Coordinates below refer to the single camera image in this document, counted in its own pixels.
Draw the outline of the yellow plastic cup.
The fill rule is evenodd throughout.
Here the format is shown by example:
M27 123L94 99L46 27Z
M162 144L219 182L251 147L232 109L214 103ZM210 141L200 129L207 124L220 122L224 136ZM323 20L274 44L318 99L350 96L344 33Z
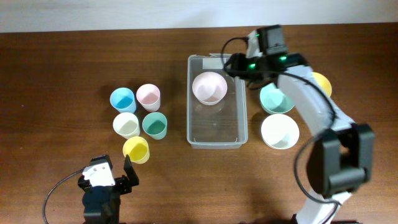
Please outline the yellow plastic cup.
M133 163L144 164L150 158L149 145L144 138L134 136L124 143L123 155L124 157L129 156Z

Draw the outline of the cream plastic cup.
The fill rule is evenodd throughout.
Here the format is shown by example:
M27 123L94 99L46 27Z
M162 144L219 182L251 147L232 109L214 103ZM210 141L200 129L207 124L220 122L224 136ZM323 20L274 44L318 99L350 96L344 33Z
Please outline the cream plastic cup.
M126 139L139 136L141 133L137 116L129 112L120 113L114 118L113 129Z

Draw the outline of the green plastic cup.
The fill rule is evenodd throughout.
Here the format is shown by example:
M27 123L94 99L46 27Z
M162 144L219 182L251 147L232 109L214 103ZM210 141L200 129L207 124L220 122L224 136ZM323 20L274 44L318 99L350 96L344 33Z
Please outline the green plastic cup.
M155 140L161 140L166 136L167 125L167 118L160 112L149 113L142 121L144 132Z

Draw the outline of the mint green bowl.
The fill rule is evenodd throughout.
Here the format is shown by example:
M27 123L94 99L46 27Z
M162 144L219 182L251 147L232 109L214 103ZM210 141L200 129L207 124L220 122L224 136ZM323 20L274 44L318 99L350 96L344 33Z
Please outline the mint green bowl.
M294 102L273 83L261 89L259 98L263 110L269 114L284 114L295 106Z

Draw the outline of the yellow bowl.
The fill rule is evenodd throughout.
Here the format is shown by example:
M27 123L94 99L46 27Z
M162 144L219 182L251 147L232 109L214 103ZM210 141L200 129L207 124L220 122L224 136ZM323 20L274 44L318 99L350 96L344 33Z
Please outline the yellow bowl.
M332 94L332 85L329 79L327 79L327 77L325 77L321 73L313 72L312 74L318 85L330 97Z

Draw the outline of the blue plastic cup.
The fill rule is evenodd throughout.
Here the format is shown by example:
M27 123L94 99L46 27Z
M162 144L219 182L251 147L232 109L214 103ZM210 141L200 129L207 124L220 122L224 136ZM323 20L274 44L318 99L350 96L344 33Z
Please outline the blue plastic cup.
M111 106L120 113L135 113L137 110L133 91L125 87L115 89L109 101Z

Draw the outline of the pink bowl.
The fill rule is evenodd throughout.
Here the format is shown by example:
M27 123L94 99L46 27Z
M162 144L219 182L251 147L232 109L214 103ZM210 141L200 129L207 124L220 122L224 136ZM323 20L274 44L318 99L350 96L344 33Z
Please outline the pink bowl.
M192 83L192 92L197 100L204 105L215 105L226 95L227 82L220 74L203 72Z

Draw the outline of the pink plastic cup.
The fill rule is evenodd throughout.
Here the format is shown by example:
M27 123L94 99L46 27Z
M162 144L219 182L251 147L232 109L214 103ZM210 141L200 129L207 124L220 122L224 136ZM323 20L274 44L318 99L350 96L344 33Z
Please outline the pink plastic cup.
M160 108L160 90L153 84L140 86L136 97L142 107L149 112L155 112Z

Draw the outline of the white bowl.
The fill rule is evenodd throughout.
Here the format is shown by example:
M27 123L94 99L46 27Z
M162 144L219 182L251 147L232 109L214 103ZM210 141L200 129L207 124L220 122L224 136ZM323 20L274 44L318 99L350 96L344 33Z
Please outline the white bowl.
M261 136L266 145L273 149L289 149L299 140L297 123L284 114L272 114L261 125Z

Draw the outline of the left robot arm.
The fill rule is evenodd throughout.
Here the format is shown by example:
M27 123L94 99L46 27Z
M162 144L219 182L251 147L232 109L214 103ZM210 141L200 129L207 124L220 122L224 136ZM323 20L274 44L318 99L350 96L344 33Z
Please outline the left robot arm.
M95 157L82 171L78 186L85 192L82 198L86 223L119 223L121 196L139 185L139 178L130 157L124 161L125 174L114 178L110 157Z

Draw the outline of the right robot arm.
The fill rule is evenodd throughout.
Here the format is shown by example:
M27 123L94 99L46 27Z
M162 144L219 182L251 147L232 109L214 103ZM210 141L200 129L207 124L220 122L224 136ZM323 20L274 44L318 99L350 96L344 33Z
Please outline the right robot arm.
M317 84L299 53L290 53L280 25L241 38L246 53L223 62L231 77L274 83L293 102L312 134L294 159L294 176L306 196L292 223L330 223L342 204L371 179L375 135L357 124Z

